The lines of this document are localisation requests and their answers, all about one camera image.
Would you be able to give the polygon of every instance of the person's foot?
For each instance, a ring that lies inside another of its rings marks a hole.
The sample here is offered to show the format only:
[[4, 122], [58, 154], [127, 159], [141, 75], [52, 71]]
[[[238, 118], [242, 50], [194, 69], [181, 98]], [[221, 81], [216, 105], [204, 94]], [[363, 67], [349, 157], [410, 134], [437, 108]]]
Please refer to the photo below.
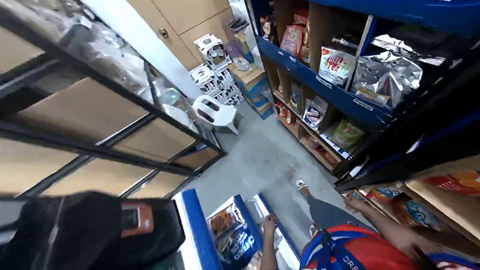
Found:
[[299, 179], [295, 182], [295, 184], [297, 186], [298, 191], [300, 192], [300, 194], [302, 194], [305, 197], [305, 199], [307, 199], [308, 196], [311, 195], [310, 190], [308, 190], [308, 185], [305, 184], [303, 180]]

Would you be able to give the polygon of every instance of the white sandal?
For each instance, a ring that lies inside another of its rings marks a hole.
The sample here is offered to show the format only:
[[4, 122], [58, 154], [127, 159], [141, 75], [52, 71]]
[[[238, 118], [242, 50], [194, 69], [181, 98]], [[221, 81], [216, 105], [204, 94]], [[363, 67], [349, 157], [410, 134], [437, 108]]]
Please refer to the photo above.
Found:
[[304, 187], [308, 187], [308, 185], [305, 184], [305, 182], [302, 179], [298, 179], [295, 182], [295, 185], [297, 186], [297, 190], [300, 190], [301, 188], [304, 188]]

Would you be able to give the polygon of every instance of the plastic stool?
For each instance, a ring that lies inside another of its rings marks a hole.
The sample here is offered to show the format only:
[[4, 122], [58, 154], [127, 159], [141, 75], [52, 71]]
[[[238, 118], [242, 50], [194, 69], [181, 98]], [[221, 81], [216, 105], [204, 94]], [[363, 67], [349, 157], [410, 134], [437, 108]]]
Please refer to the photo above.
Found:
[[[209, 102], [213, 104], [212, 107], [207, 105]], [[213, 97], [203, 95], [199, 96], [195, 100], [193, 103], [193, 109], [195, 110], [195, 114], [198, 116], [198, 118], [207, 121], [214, 126], [226, 126], [236, 135], [239, 134], [239, 131], [233, 124], [235, 115], [237, 115], [237, 109], [235, 106], [222, 105]]]

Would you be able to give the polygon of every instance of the stack of boxes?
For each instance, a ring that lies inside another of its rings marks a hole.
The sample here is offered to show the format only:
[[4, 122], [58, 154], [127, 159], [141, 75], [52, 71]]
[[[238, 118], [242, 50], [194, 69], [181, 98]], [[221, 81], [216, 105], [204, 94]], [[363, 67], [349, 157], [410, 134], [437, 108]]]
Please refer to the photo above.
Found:
[[250, 107], [266, 119], [273, 113], [272, 104], [262, 94], [270, 91], [270, 85], [265, 72], [252, 65], [247, 71], [240, 71], [235, 64], [228, 66], [233, 79], [238, 83], [239, 89], [245, 95], [245, 100]]
[[237, 105], [244, 100], [228, 70], [232, 63], [226, 55], [222, 41], [214, 34], [207, 34], [195, 41], [205, 63], [190, 71], [190, 76], [205, 95], [224, 105]]

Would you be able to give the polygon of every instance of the gray floor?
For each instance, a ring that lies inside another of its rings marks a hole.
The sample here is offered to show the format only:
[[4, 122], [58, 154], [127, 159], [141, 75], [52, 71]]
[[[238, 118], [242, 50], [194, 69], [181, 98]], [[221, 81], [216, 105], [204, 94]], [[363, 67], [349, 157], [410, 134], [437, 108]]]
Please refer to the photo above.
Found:
[[[342, 196], [333, 189], [336, 178], [318, 164], [275, 114], [262, 120], [246, 102], [239, 105], [239, 112], [243, 116], [239, 136], [217, 133], [228, 156], [185, 189], [196, 189], [205, 216], [231, 196], [240, 194], [246, 200], [262, 192], [301, 250], [310, 240], [308, 228], [313, 221], [295, 181], [303, 179], [314, 197], [344, 209]], [[362, 216], [355, 216], [366, 222]]]

